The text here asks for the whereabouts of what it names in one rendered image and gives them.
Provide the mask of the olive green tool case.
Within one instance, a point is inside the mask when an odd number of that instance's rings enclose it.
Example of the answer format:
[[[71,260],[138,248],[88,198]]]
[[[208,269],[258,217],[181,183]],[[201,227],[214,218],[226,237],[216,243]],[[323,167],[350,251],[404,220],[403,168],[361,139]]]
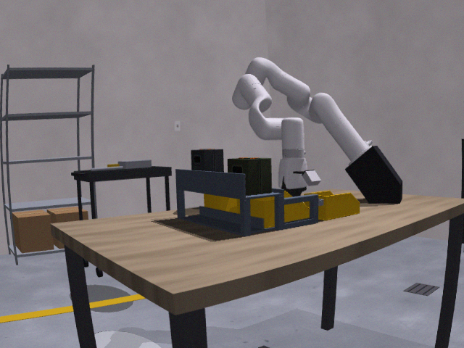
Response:
[[[271,158],[228,159],[228,173],[245,174],[246,195],[272,193]]]

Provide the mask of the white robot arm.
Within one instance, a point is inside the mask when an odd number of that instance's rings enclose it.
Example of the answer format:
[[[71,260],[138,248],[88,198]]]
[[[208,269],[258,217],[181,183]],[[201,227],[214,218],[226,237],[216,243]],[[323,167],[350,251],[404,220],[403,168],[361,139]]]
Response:
[[[351,161],[349,165],[372,147],[372,141],[362,140],[331,96],[319,93],[311,98],[310,88],[305,83],[288,75],[270,60],[258,57],[250,62],[245,75],[239,79],[232,101],[239,109],[250,108],[249,124],[259,138],[283,139],[283,158],[305,157],[304,124],[297,117],[265,118],[262,115],[272,103],[262,86],[266,78],[275,90],[287,96],[288,105],[295,112],[314,123],[323,123]]]

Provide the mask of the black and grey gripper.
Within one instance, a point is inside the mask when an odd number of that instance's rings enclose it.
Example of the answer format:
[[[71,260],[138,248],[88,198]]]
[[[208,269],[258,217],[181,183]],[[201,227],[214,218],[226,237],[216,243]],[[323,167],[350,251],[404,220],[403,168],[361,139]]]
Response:
[[[278,171],[278,187],[284,189],[291,196],[301,196],[301,193],[307,190],[307,183],[302,174],[293,172],[305,170],[307,170],[307,163],[304,157],[281,159]]]

